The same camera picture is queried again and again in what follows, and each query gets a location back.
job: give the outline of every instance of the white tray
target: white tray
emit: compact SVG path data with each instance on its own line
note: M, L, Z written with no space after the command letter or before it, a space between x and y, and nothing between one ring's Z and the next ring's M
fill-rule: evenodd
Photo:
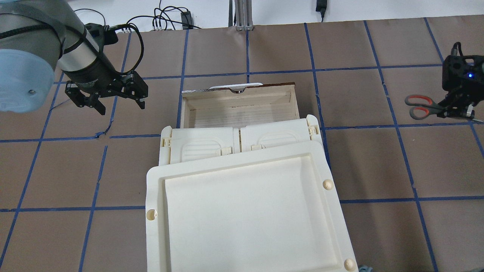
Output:
M332 180L317 141L154 167L148 271L356 271Z
M305 141L323 145L318 120L305 119L248 125L243 128L179 128L161 131L159 165L177 164Z

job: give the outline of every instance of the blue tape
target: blue tape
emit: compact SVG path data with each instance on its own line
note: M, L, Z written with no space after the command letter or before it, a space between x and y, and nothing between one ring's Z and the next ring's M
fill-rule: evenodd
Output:
M268 75L268 74L289 74L289 73L305 73L312 72L312 69L305 70L286 70L286 71L266 71L266 72L249 72L250 75Z
M246 73L225 73L225 74L206 74L206 75L185 75L185 78L193 78L193 77L212 77L212 76L240 76L245 75Z
M110 139L124 139L124 138L148 138L148 137L160 137L160 134L139 134L139 135L118 135L110 136Z
M320 69L316 69L316 72L340 71L340 70L366 70L366 69L378 69L378 67L363 66L363 67L320 68Z
M405 124L398 125L398 127L426 127L426 126L463 126L468 125L468 123L434 123L434 124Z
M316 91L316 102L318 104L319 120L321 121L321 136L323 137L324 154L326 155L326 162L328 163L328 166L331 169L330 155L329 155L329 151L328 151L328 141L326 139L326 127L324 125L324 119L323 119L322 110L321 110L321 101L319 99L318 79L316 77L316 69L315 69L315 66L314 66L313 49L311 47L311 39L309 38L309 31L307 29L306 23L304 23L304 31L306 32L307 46L309 48L309 57L311 58L311 68L312 68L311 71L313 72L314 89Z
M55 141L82 141L82 140L93 140L97 139L96 136L88 137L64 137L64 138L46 138L42 139L43 142L55 142Z
M187 47L188 47L188 33L189 33L189 30L186 30L186 34L185 34L185 45L184 45L184 49L183 49L183 63L181 65L181 77L180 77L180 94L179 94L179 97L178 97L178 113L177 113L177 128L180 128L180 122L181 122L181 118L182 118L182 91L183 91L183 82L185 80L185 65L186 65L186 51L187 51Z
M21 208L19 212L66 212L66 211L90 211L90 207L62 207L62 208Z
M64 73L62 73L60 75L60 80L62 80L63 77L64 77ZM24 200L25 193L27 191L27 187L29 185L30 178L32 176L33 168L34 168L35 162L37 161L37 156L39 154L40 146L42 145L42 139L44 138L45 131L47 129L47 125L49 124L50 115L52 114L52 108L54 107L54 104L55 104L55 101L56 101L56 98L57 98L57 94L59 93L60 87L61 87L60 85L57 85L56 92L54 94L54 98L52 98L52 102L50 103L49 113L47 114L47 118L45 119L44 128L42 129L42 134L40 136L39 143L37 144L37 149L35 150L35 154L33 156L32 163L30 165L29 173L28 173L27 178L25 180L24 188L22 189L22 194L20 195L20 200L18 201L17 209L15 211L15 215L14 215L14 218L12 220L12 224L10 225L10 229L8 231L7 239L5 240L5 245L3 246L3 251L2 251L2 254L0 256L0 268L3 264L3 260L5 259L5 254L7 253L8 244L10 243L10 238L12 237L12 233L14 232L14 227L15 227L15 223L17 222L18 213L20 212L20 208L22 206L22 202Z
M368 129L368 128L389 128L395 125L372 125L372 126L334 126L327 127L326 130L340 130L340 129Z
M340 200L341 204L356 204L356 203L393 203L393 202L411 202L413 198L376 198L376 199L345 199Z
M441 67L442 63L438 64L416 64L416 65L390 65L381 66L381 69L392 69L392 68L417 68L417 67Z
M71 101L71 99L70 99L70 98L69 98L69 99L67 99L67 100L66 100L66 101L64 101L64 102L61 102L61 103L59 103L59 104L57 104L57 105L53 106L53 107L52 107L52 109L55 109L55 108L59 107L60 105L62 105L62 104L64 104L64 103L66 103L66 102L69 102L69 101Z
M245 54L247 61L247 83L250 83L250 69L249 69L249 30L245 31Z
M420 197L419 201L483 200L484 196L436 196Z
M181 78L182 76L149 76L143 77L143 80L150 80L150 79L169 79L169 78Z
M144 210L145 206L96 207L96 211Z
M0 140L0 143L23 143L23 142L38 142L40 139L17 139L17 140Z
M479 136L477 135L476 129L474 128L474 124L470 122L470 129L472 130L472 134L474 135L474 138L476 139L477 146L479 147L479 150L481 151L481 155L484 158L484 149L483 145L479 139Z
M397 123L397 120L396 120L395 112L393 110L392 102L390 100L390 96L388 94L388 89L387 89L387 86L385 85L385 80L383 78L383 72L381 71L380 62L378 61L377 52L375 50L375 46L374 46L373 40L371 38L370 29L368 28L367 22L366 21L363 21L363 22L364 22L364 27L366 29L366 34L368 35L368 40L370 41L371 50L373 51L373 56L375 57L375 62L377 63L378 73L379 73L380 79L381 79L381 84L383 85L383 90L385 91L385 95L387 97L388 107L390 109L390 113L392 114L392 119L393 119L393 123L395 125L395 130L396 130L396 134L397 134L397 137L398 137L398 142L400 143L400 148L402 150L403 159L405 161L405 166L407 168L408 178L410 179L410 185L412 187L413 196L414 196L415 199L418 199L417 189L414 187L413 175L412 175L412 171L410 169L410 164L408 163L407 152L405 151L405 146L403 144L402 136L400 134L400 129L398 128L398 123ZM419 213L420 223L422 224L423 234L425 236L425 241L427 243L427 249L428 249L428 252L429 252L429 255L430 255L430 259L432 260L432 266L434 267L434 272L438 272L439 269L438 269L437 263L435 261L435 256L434 256L434 251L432 249L432 244L430 243L430 239L429 239L429 236L428 236L427 226L425 224L425 219L424 219L424 215L422 213L422 208L420 207L420 202L418 200L416 200L415 203L417 205L417 211Z
M440 52L439 46L437 44L437 41L435 40L434 34L432 33L432 30L430 29L430 25L428 24L428 20L426 17L423 18L425 21L425 25L427 25L427 30L428 33L430 34L430 37L432 38L432 42L434 42L435 49L437 50L437 53L439 54L439 58L441 62L444 62L444 58L442 57L442 53Z
M92 218L94 217L94 210L96 207L96 201L97 201L97 195L99 193L99 181L101 180L101 177L103 175L103 169L104 169L104 162L106 160L106 154L107 154L107 145L104 146L104 152L103 152L103 157L101 159L101 165L99 166L99 174L97 177L97 183L96 183L96 188L94 190L94 196L92 198L92 204L90 208L90 213L89 213L89 221L88 221L88 226L86 229L86 236L84 237L84 243L82 245L82 253L81 253L81 260L79 262L79 272L82 271L82 267L84 265L84 257L86 256L86 249L88 246L88 241L89 241L89 233L91 232L91 225L92 225Z
M122 60L122 65L121 65L121 72L124 72L124 69L126 67L126 60L128 59L128 52L129 52L129 44L131 43L131 33L128 34L128 41L126 42L126 49L124 50L124 57ZM113 108L111 110L111 117L109 118L109 124L107 125L107 128L104 131L100 131L96 133L94 136L95 138L99 138L101 135L106 135L106 133L111 129L111 126L114 121L114 114L116 113L116 105L118 104L118 97L114 97L113 101Z

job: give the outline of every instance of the cable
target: cable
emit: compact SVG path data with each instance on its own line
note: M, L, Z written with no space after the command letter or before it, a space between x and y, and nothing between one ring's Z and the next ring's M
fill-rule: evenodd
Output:
M462 45L460 44L460 42L457 42L457 43L454 44L454 46L452 46L451 55L457 56L457 50L459 51L460 56L464 55L464 54L462 54Z
M27 32L30 32L30 31L46 30L46 29L52 29L52 27L48 24L22 27L22 28L9 30L9 31L5 31L5 32L0 33L0 39L12 37L12 36L19 35L19 34L22 34L22 33L27 33Z
M231 27L234 25L233 21L232 21L232 14L233 14L233 11L232 11L232 0L228 0L228 26Z
M166 13L165 11L163 11L162 9L159 9L159 8L155 8L155 9L154 9L154 15L155 15L155 17L157 17L157 15L156 15L156 10L159 10L159 11L161 12L161 13L160 13L160 15L159 15L159 16L160 16L160 27L161 27L161 18L163 18L163 19L164 19L164 17L162 17L162 16L161 16L161 14L165 14L165 15L166 15L166 17L168 18L168 20L170 20L170 21L171 21L171 18L170 18L170 16L168 15L168 13ZM166 23L166 25L165 25L165 30L167 30L167 28L168 28L168 22L166 21L165 23ZM171 22L171 26L173 27L173 30L175 30L175 25L173 24L173 22Z
M94 11L94 12L98 13L99 15L101 15L101 16L103 17L104 26L106 26L106 18L105 18L105 17L104 17L104 15L103 15L102 13L100 13L99 11L94 10L94 9L76 9L76 10L74 10L74 12L76 12L76 11L80 11L80 10L90 10L90 11Z
M83 39L84 43L87 45L87 47L96 55L96 57L98 57L102 62L104 62L104 64L106 66L110 66L109 63L106 63L104 58L101 58L101 53L98 52L96 50L96 48L94 48L94 46L89 42L89 40L84 37L84 35L82 35L82 33L80 33L77 29L71 27L71 26L65 26L67 30L69 30L70 32L76 34L79 38ZM128 73L130 73L131 71L133 71L134 69L136 69L138 67L138 65L140 64L141 60L143 59L143 55L144 55L144 52L145 52L145 47L144 47L144 44L143 44L143 38L141 37L141 33L139 32L138 30L138 27L133 24L133 23L130 23L130 24L122 24L122 25L117 25L117 26L113 26L111 27L110 29L114 29L114 30L119 30L119 29L122 29L122 28L131 28L133 29L136 34L138 35L138 39L139 39L139 43L140 43L140 53L139 53L139 58L137 60L137 62L134 64L134 66L127 72L118 72L115 70L115 72L121 76L125 76L127 75Z
M167 6L167 7L164 7L164 9L162 9L162 12L164 12L165 10L166 10L166 11L178 10L178 11L180 11L180 12L181 12L181 13L182 13L182 14L185 16L185 20L186 20L187 22L190 22L190 20L188 20L188 16L187 16L187 15L184 13L184 11L183 11L183 10L181 10L181 9L185 9L185 10L186 10L186 12L188 12L188 9L187 9L187 8L185 8L185 7L175 7L175 6Z
M150 16L150 15L138 15L138 16L135 16L131 19L129 19L126 23L129 24L129 22L131 22L132 20L134 19L137 19L137 18L159 18L158 16ZM167 21L167 22L173 22L173 23L177 23L177 24L181 24L181 25L185 25L185 26L189 26L189 27L193 27L193 28L196 28L196 29L201 29L197 26L194 26L194 25L190 25L190 24L185 24L185 23L182 23L182 22L177 22L177 21L173 21L173 20L168 20L168 19L164 19L164 18L161 18L162 20L164 21Z

